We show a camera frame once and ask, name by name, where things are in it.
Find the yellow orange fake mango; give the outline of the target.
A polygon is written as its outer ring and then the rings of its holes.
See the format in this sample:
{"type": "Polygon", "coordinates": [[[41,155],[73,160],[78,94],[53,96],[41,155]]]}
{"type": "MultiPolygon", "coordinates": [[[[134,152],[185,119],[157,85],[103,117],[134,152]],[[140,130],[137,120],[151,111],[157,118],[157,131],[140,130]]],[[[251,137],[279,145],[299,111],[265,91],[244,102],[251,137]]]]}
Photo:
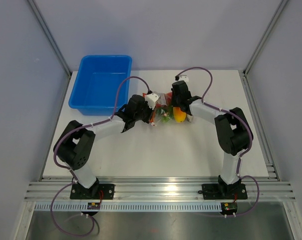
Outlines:
{"type": "Polygon", "coordinates": [[[183,112],[179,107],[173,107],[173,116],[177,123],[182,123],[186,120],[187,113],[183,112]]]}

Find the grey fake fish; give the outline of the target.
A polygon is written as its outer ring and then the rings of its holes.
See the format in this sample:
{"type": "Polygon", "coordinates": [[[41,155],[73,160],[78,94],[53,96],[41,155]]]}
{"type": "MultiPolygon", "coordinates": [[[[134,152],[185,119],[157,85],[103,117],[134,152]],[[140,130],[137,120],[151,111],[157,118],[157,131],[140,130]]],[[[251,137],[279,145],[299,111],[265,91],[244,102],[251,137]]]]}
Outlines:
{"type": "Polygon", "coordinates": [[[187,122],[189,122],[189,123],[190,123],[190,122],[193,122],[194,116],[187,114],[185,120],[186,120],[187,122]]]}

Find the clear zip top bag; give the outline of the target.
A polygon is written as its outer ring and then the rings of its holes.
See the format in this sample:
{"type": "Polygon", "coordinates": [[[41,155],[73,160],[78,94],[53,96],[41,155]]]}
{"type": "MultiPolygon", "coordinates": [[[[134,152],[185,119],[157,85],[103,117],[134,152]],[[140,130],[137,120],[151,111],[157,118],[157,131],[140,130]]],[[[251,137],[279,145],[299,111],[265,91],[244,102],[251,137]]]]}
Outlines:
{"type": "Polygon", "coordinates": [[[191,123],[193,122],[193,116],[183,112],[179,107],[172,105],[172,92],[169,93],[157,93],[159,96],[158,101],[150,119],[150,123],[153,126],[160,124],[173,124],[173,123],[191,123]]]}

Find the green fake lettuce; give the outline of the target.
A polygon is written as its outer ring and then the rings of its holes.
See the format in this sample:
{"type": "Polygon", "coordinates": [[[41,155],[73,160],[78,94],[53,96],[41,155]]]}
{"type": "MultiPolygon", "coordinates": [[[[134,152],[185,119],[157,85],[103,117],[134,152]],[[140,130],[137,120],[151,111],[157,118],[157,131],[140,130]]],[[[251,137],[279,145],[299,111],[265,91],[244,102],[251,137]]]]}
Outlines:
{"type": "Polygon", "coordinates": [[[155,111],[155,123],[167,123],[174,120],[172,106],[160,106],[155,111]]]}

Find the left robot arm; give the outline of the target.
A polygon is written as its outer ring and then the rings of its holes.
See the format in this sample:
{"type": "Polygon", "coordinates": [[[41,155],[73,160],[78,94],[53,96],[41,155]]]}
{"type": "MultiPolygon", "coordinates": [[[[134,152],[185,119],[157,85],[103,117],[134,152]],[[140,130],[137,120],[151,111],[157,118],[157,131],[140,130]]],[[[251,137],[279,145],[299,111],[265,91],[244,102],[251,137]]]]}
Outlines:
{"type": "Polygon", "coordinates": [[[54,159],[60,159],[73,176],[71,199],[112,199],[115,186],[100,183],[88,165],[95,141],[110,135],[124,133],[138,121],[149,123],[159,96],[149,92],[145,96],[133,95],[127,104],[116,109],[106,120],[82,125],[71,121],[54,146],[54,159]]]}

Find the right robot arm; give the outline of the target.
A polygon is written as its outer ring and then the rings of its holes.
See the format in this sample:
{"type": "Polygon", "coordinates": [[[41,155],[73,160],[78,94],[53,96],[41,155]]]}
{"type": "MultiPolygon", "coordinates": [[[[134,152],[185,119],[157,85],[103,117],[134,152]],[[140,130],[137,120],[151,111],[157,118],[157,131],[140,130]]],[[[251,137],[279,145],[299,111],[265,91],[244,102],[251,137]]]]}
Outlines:
{"type": "Polygon", "coordinates": [[[219,146],[223,150],[222,172],[218,183],[202,185],[205,200],[245,200],[247,193],[241,182],[241,158],[252,146],[253,133],[241,108],[230,110],[208,104],[199,96],[192,96],[183,80],[172,84],[172,105],[182,112],[214,124],[219,146]]]}

